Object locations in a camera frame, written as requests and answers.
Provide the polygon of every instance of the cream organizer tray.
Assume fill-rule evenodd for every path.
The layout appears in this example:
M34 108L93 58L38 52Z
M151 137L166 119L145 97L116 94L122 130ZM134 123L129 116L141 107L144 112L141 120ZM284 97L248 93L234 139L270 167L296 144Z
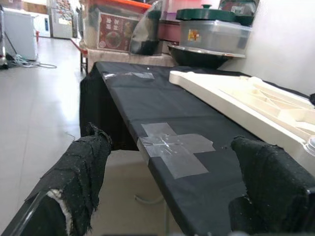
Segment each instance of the cream organizer tray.
M257 77L171 71L169 81L270 144L315 176L315 110L306 99Z

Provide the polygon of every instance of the red label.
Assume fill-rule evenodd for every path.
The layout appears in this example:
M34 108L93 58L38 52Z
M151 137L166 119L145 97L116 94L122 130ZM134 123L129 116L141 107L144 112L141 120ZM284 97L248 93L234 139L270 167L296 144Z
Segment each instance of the red label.
M128 51L138 20L110 14L100 14L98 48Z

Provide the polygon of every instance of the clear tape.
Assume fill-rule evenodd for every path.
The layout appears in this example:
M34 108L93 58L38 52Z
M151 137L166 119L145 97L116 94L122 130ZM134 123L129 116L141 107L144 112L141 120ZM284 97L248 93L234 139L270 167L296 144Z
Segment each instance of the clear tape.
M139 140L148 155L160 156L175 179L208 172L194 153L215 151L212 141L198 134L177 135L167 123L142 127L148 136Z
M154 76L152 73L149 72L142 72L142 73L136 73L136 72L118 72L118 73L111 73L111 74L103 74L103 79L108 80L109 78L118 77L118 76L136 76L143 79L154 79Z

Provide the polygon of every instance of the black tablecloth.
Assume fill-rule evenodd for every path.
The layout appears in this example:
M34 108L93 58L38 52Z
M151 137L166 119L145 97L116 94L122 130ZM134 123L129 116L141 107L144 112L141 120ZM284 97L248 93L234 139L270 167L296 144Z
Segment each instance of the black tablecloth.
M184 66L97 62L81 82L81 135L86 134L87 122L93 122L112 137L116 149L137 149L138 138L147 136L141 124L167 122L177 134L200 134L213 141L216 151L195 154L208 173L174 179L160 157L151 158L148 166L183 233L226 235L231 230L228 204L246 193L230 143L239 135L258 138L169 83L170 70L241 75ZM103 73L114 75L104 81Z

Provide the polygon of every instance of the tiled floor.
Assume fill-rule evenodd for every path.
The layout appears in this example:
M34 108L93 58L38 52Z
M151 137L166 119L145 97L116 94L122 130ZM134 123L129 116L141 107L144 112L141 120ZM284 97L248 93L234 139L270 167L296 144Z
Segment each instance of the tiled floor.
M79 133L79 52L70 41L40 38L39 61L57 69L0 71L0 233L23 200ZM134 193L159 196L138 152L109 157L93 232L163 233L163 205L144 206ZM174 231L180 231L171 220Z

